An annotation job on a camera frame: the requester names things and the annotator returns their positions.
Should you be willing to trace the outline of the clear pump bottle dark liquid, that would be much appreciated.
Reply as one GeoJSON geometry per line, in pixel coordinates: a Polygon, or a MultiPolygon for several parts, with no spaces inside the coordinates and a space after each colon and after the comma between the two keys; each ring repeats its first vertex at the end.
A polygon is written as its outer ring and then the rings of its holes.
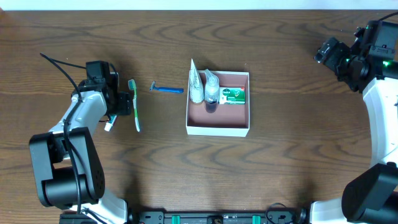
{"type": "Polygon", "coordinates": [[[217,109],[220,97],[219,78],[210,70],[205,70],[205,109],[208,113],[214,113],[217,109]]]}

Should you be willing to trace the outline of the green Dettol soap box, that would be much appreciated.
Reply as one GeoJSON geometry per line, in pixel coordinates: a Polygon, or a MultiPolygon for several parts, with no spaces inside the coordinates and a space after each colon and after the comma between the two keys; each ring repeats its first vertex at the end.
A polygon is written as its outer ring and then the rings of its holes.
{"type": "Polygon", "coordinates": [[[219,104],[244,105],[246,95],[244,87],[220,87],[219,104]]]}

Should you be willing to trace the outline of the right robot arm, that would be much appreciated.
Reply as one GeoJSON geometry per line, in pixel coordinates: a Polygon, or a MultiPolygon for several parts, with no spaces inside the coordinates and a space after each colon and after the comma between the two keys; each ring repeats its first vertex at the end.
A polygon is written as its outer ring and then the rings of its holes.
{"type": "Polygon", "coordinates": [[[397,62],[394,39],[356,39],[348,47],[332,37],[314,59],[362,94],[369,116],[371,163],[340,198],[311,204],[310,223],[397,223],[397,62]]]}

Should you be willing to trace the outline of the white Pantene tube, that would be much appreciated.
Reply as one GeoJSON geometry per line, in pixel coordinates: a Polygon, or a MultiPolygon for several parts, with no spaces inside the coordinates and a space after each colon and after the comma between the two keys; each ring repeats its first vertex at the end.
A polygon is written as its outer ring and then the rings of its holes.
{"type": "Polygon", "coordinates": [[[200,104],[204,100],[203,83],[193,59],[191,59],[189,71],[189,97],[196,104],[200,104]]]}

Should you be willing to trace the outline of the green white toothpaste tube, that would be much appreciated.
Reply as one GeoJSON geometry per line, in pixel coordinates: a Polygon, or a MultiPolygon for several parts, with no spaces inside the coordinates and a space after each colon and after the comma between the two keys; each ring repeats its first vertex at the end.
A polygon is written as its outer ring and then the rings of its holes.
{"type": "Polygon", "coordinates": [[[109,116],[109,120],[106,122],[104,130],[109,132],[113,128],[118,116],[115,114],[112,114],[109,116]]]}

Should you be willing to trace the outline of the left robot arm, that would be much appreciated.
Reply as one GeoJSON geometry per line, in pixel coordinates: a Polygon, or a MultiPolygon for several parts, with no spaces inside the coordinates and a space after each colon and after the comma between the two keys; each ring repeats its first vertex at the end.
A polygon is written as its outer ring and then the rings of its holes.
{"type": "Polygon", "coordinates": [[[71,105],[48,132],[29,141],[40,203],[72,210],[70,223],[130,223],[127,202],[106,188],[104,171],[93,142],[104,116],[130,114],[131,97],[117,81],[83,80],[71,105]]]}

